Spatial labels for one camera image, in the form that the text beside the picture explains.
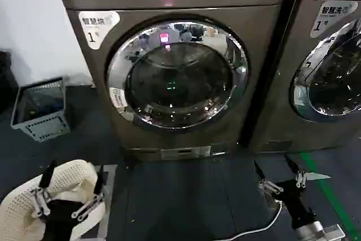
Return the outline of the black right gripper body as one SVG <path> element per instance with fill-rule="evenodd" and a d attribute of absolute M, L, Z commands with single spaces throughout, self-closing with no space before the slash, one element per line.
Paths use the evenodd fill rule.
<path fill-rule="evenodd" d="M 301 195 L 306 190 L 305 188 L 297 187 L 295 179 L 281 181 L 278 183 L 278 186 L 283 189 L 283 192 L 278 195 L 278 200 L 285 204 L 292 219 L 293 229 L 316 221 L 315 213 L 310 208 L 307 209 L 301 200 Z"/>

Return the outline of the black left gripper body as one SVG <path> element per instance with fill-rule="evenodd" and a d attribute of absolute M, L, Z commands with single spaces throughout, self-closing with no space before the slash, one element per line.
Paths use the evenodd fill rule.
<path fill-rule="evenodd" d="M 53 200 L 49 202 L 50 215 L 45 217 L 45 232 L 42 240 L 69 241 L 73 228 L 79 224 L 72 214 L 82 207 L 81 202 Z"/>

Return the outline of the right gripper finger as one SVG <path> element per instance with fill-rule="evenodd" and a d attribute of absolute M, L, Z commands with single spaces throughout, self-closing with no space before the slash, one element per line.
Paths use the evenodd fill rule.
<path fill-rule="evenodd" d="M 262 169 L 255 160 L 253 162 L 256 169 L 256 174 L 259 177 L 258 187 L 261 190 L 263 190 L 265 193 L 271 196 L 279 195 L 282 192 L 284 192 L 284 189 L 282 187 L 276 185 L 275 183 L 273 183 L 272 181 L 266 178 L 264 172 L 262 171 Z"/>
<path fill-rule="evenodd" d="M 291 171 L 296 175 L 295 177 L 296 187 L 300 189 L 305 189 L 306 181 L 307 181 L 307 176 L 306 176 L 307 172 L 303 169 L 300 169 L 297 163 L 294 162 L 289 156 L 286 156 L 285 159 Z"/>

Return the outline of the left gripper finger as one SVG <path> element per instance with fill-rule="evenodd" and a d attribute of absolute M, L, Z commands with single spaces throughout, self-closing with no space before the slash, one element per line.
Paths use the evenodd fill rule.
<path fill-rule="evenodd" d="M 104 165 L 101 165 L 97 172 L 97 180 L 93 190 L 93 198 L 87 201 L 80 209 L 73 212 L 72 219 L 83 221 L 100 203 L 104 201 Z"/>
<path fill-rule="evenodd" d="M 55 168 L 56 161 L 53 160 L 43 172 L 39 185 L 30 190 L 31 202 L 34 208 L 32 217 L 49 216 L 51 213 L 50 208 L 47 205 L 50 201 L 52 201 L 48 187 Z"/>

